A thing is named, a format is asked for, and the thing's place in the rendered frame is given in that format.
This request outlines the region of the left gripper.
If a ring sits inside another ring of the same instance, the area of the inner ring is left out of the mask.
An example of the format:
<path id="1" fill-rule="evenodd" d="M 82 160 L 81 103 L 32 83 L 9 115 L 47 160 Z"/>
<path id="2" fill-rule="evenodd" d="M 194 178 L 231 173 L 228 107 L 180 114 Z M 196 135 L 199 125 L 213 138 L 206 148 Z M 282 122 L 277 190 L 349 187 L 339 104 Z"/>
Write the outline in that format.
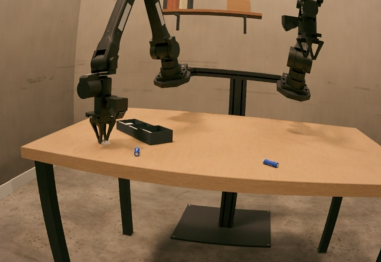
<path id="1" fill-rule="evenodd" d="M 323 44 L 324 44 L 324 41 L 319 41 L 319 39 L 317 37 L 321 37 L 321 34 L 317 33 L 317 20 L 316 19 L 311 19 L 312 20 L 312 32 L 307 32 L 307 31 L 301 31 L 301 32 L 298 32 L 298 35 L 301 35 L 302 37 L 301 38 L 296 38 L 297 42 L 298 42 L 298 45 L 302 51 L 302 54 L 303 54 L 303 57 L 304 58 L 307 58 L 308 57 L 308 54 L 310 52 L 310 55 L 311 55 L 311 58 L 312 60 L 316 60 L 317 56 L 318 56 L 318 53 L 319 51 L 321 50 Z M 306 54 L 304 52 L 304 49 L 303 49 L 303 46 L 301 44 L 301 42 L 304 42 L 304 43 L 307 43 L 308 45 L 308 48 L 307 48 L 307 51 L 306 51 Z M 316 50 L 316 53 L 315 55 L 313 55 L 313 51 L 312 51 L 312 43 L 313 44 L 318 44 L 318 48 Z"/>

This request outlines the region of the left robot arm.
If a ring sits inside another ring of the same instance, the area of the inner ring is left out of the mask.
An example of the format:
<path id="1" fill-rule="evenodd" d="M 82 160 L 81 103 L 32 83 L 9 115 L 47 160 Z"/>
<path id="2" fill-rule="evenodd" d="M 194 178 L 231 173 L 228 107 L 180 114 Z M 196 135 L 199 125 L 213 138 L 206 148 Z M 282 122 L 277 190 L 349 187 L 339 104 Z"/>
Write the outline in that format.
<path id="1" fill-rule="evenodd" d="M 299 32 L 312 32 L 311 18 L 313 20 L 317 19 L 318 7 L 321 7 L 323 1 L 324 0 L 297 0 L 296 8 L 299 9 L 298 17 L 283 15 L 282 27 L 284 30 L 287 32 L 298 27 Z M 287 66 L 290 67 L 290 69 L 286 78 L 281 78 L 281 88 L 308 95 L 308 87 L 307 84 L 305 84 L 305 74 L 310 73 L 312 61 L 310 53 L 307 58 L 303 57 L 298 42 L 294 47 L 290 46 L 287 61 Z"/>

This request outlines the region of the white domino with black pips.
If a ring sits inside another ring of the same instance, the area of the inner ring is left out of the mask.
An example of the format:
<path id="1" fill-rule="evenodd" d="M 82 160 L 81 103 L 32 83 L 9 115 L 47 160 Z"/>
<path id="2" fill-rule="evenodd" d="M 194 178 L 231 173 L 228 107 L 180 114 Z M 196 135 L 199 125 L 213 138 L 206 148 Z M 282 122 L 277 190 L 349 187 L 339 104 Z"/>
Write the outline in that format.
<path id="1" fill-rule="evenodd" d="M 107 144 L 110 144 L 110 141 L 106 141 L 106 140 L 102 139 L 101 144 L 103 144 L 103 145 L 107 145 Z"/>

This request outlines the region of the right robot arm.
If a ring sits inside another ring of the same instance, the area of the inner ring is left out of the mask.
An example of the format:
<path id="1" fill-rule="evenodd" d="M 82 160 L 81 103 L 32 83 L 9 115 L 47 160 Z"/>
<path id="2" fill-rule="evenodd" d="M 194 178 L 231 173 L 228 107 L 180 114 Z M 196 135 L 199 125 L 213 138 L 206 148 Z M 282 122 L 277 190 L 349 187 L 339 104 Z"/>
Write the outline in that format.
<path id="1" fill-rule="evenodd" d="M 124 117 L 128 110 L 128 98 L 107 97 L 111 95 L 112 85 L 112 78 L 107 75 L 116 74 L 120 41 L 134 1 L 117 0 L 103 37 L 93 53 L 90 64 L 92 74 L 81 76 L 77 86 L 81 99 L 95 97 L 96 114 L 111 113 L 116 119 Z M 178 63 L 180 46 L 166 28 L 160 0 L 144 0 L 144 3 L 152 30 L 150 56 L 162 62 L 156 81 L 184 79 L 187 69 L 181 69 Z"/>

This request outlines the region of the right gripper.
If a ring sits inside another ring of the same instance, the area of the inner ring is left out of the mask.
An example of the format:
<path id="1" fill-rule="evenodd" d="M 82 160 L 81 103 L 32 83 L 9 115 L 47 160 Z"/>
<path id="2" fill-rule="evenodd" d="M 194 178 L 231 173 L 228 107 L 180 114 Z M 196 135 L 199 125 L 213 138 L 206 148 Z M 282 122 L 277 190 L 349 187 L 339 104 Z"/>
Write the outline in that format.
<path id="1" fill-rule="evenodd" d="M 96 114 L 95 111 L 86 112 L 86 117 L 92 116 L 89 118 L 89 122 L 96 134 L 97 140 L 99 143 L 102 142 L 102 137 L 104 137 L 104 140 L 108 141 L 110 133 L 116 123 L 116 118 L 113 118 L 111 113 L 107 114 Z M 109 124 L 108 132 L 106 134 L 106 124 Z M 98 133 L 98 129 L 99 133 Z"/>

